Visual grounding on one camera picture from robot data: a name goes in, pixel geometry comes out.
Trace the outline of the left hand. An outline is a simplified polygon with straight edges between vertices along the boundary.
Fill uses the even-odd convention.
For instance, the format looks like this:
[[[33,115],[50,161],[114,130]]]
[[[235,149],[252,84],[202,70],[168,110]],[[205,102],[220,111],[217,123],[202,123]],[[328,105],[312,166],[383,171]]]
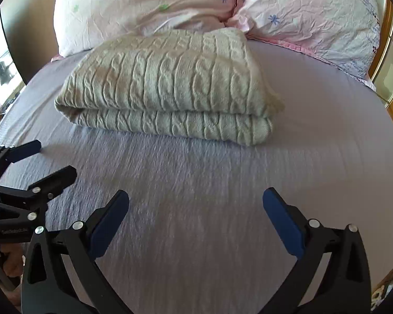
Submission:
[[[6,243],[1,245],[1,252],[7,257],[3,264],[3,271],[9,277],[23,275],[24,250],[19,243]]]

